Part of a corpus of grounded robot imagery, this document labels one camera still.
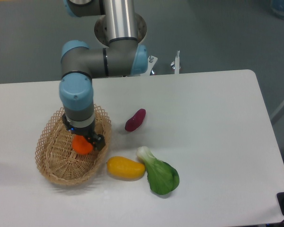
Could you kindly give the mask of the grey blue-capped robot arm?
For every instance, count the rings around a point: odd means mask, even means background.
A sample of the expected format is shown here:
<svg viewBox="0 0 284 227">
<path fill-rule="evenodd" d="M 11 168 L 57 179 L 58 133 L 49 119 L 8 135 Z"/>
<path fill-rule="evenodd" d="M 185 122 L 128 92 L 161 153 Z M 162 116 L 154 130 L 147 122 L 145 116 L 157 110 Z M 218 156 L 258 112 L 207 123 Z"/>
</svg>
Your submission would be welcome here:
<svg viewBox="0 0 284 227">
<path fill-rule="evenodd" d="M 132 0 L 65 0 L 63 4 L 72 17 L 105 17 L 106 47 L 92 50 L 78 40 L 63 45 L 59 84 L 59 96 L 65 111 L 62 122 L 66 129 L 102 150 L 106 141 L 103 135 L 95 133 L 92 79 L 145 73 L 148 68 L 147 49 L 138 42 Z"/>
</svg>

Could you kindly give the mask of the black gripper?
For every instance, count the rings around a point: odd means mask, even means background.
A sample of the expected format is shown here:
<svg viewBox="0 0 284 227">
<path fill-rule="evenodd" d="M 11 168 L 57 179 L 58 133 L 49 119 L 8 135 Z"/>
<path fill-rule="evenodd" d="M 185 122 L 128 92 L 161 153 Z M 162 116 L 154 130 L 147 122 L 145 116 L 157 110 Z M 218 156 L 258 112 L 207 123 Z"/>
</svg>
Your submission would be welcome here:
<svg viewBox="0 0 284 227">
<path fill-rule="evenodd" d="M 105 137 L 102 134 L 95 133 L 95 120 L 92 122 L 88 120 L 85 122 L 71 121 L 65 114 L 62 115 L 62 123 L 67 131 L 75 135 L 83 136 L 89 143 L 93 145 L 98 151 L 101 151 L 105 145 Z"/>
</svg>

